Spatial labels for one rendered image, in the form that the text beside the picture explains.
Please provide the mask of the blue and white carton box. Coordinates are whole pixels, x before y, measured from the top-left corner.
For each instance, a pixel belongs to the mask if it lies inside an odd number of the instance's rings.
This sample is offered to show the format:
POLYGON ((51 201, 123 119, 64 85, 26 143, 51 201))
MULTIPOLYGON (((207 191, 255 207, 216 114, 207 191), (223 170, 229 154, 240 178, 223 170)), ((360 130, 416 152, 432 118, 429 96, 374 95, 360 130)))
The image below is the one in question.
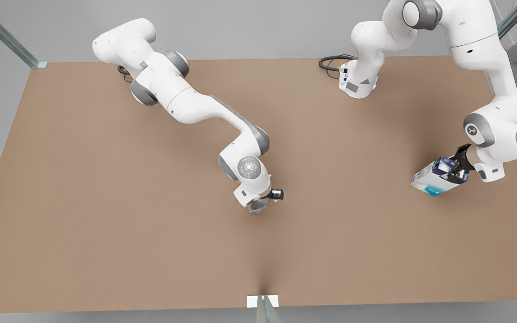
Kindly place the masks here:
POLYGON ((455 161, 441 156, 414 174, 411 186, 430 196, 439 196, 456 188, 468 180, 469 171, 452 172, 451 170, 455 165, 455 161))

